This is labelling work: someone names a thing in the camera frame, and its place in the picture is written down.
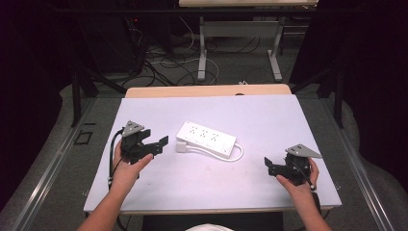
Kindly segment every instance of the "white power strip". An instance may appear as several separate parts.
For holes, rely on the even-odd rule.
[[[190,121],[186,121],[177,134],[178,141],[187,145],[205,149],[221,158],[229,159],[237,138]]]

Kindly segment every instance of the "dark background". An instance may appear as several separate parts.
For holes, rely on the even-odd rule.
[[[81,2],[87,5],[96,1]],[[353,9],[360,2],[363,1],[320,0],[319,8]],[[61,8],[78,4],[67,0],[48,3]],[[356,39],[360,42],[354,52],[345,59],[344,100],[353,109],[359,126],[362,156],[389,171],[408,191],[405,177],[408,172],[408,20],[405,13],[408,9],[403,0],[378,3],[369,23],[362,28],[353,26],[357,25],[353,21],[356,18],[312,19],[291,81],[300,83],[331,65],[350,32],[363,30],[365,33]],[[173,6],[174,1],[163,1],[160,6],[146,7]],[[0,115],[5,125],[2,125],[0,140],[3,165],[0,207],[3,208],[47,140],[62,105],[59,91],[70,84],[72,65],[58,34],[52,30],[53,23],[68,32],[66,39],[80,62],[95,71],[127,72],[134,63],[120,20],[114,23],[57,19],[50,17],[38,1],[27,0],[5,1],[0,11]],[[169,35],[184,33],[177,31],[179,27],[171,18],[161,17],[144,23],[145,28],[151,29],[151,32],[145,29],[146,33],[157,38],[169,52]],[[108,39],[107,43],[104,37],[111,33],[117,37]],[[103,52],[100,47],[108,48]]]

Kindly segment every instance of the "person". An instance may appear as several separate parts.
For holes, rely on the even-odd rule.
[[[140,172],[153,159],[152,154],[148,154],[133,165],[128,165],[120,156],[121,141],[115,147],[114,167],[115,174],[111,189],[98,204],[95,210],[80,225],[78,230],[112,230],[116,218],[119,214],[120,207],[126,198],[126,195],[135,185]],[[311,166],[310,181],[316,187],[319,177],[319,169],[316,163],[309,158]],[[295,209],[300,215],[306,230],[326,231],[331,230],[330,226],[321,217],[315,200],[312,197],[311,186],[305,182],[302,185],[295,186],[292,182],[282,175],[276,176],[277,181],[288,191]],[[230,230],[222,226],[212,225],[212,228],[219,230]]]

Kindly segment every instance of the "desk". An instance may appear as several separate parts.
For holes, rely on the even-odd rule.
[[[180,0],[181,7],[289,7],[313,6],[318,0]],[[205,37],[260,37],[274,38],[272,50],[268,50],[268,58],[272,67],[273,77],[278,83],[282,81],[276,53],[282,36],[285,17],[278,21],[204,21],[200,17],[200,60],[197,79],[205,79],[207,50]]]
[[[152,97],[152,92],[157,90],[162,90],[163,94]],[[183,95],[183,90],[192,90],[194,96],[191,97],[190,92]],[[169,97],[172,92],[176,93],[175,97]],[[151,129],[151,137],[146,143],[167,135],[169,141],[164,153],[156,156],[141,172],[120,209],[121,214],[217,214],[294,209],[285,189],[268,175],[264,157],[284,165],[285,148],[289,146],[303,143],[317,152],[319,149],[296,96],[290,94],[287,86],[143,88],[129,90],[126,97],[137,98],[122,99],[84,211],[93,211],[108,192],[110,142],[129,119]],[[186,120],[236,136],[244,149],[243,157],[237,162],[226,163],[200,153],[177,153],[175,135]],[[316,163],[320,170],[318,186],[322,209],[340,206],[342,202],[323,159],[316,159]]]

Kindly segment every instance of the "wrist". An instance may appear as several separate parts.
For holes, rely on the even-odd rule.
[[[111,197],[117,201],[123,201],[127,195],[127,192],[125,192],[122,189],[117,189],[115,187],[111,187],[111,189],[108,191],[107,196]]]

